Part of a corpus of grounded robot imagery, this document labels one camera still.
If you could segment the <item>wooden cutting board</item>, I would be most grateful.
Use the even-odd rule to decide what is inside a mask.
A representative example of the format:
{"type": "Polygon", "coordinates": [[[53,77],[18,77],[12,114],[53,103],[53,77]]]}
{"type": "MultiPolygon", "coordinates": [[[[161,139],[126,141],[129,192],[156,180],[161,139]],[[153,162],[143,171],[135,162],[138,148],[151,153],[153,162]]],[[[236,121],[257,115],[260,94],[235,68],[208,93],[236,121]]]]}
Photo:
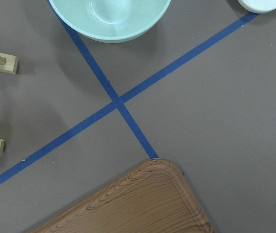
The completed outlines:
{"type": "Polygon", "coordinates": [[[212,233],[172,162],[150,159],[34,229],[36,233],[212,233]]]}

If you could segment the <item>green bowl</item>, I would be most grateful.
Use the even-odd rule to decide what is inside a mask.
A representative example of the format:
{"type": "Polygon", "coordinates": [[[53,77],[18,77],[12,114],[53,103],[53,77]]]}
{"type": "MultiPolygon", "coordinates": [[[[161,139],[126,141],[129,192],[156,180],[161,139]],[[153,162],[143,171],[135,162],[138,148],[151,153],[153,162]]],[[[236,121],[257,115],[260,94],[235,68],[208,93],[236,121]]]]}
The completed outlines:
{"type": "Polygon", "coordinates": [[[164,15],[169,0],[51,0],[70,28],[103,43],[122,43],[150,30],[164,15]]]}

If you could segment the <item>cream bear tray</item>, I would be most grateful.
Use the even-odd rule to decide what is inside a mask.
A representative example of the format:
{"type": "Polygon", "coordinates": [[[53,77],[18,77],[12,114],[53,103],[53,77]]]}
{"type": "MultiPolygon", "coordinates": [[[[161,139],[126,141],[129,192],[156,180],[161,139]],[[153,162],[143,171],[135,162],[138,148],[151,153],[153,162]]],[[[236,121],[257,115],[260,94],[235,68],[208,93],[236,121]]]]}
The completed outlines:
{"type": "Polygon", "coordinates": [[[238,3],[256,14],[265,14],[276,9],[276,0],[238,0],[238,3]]]}

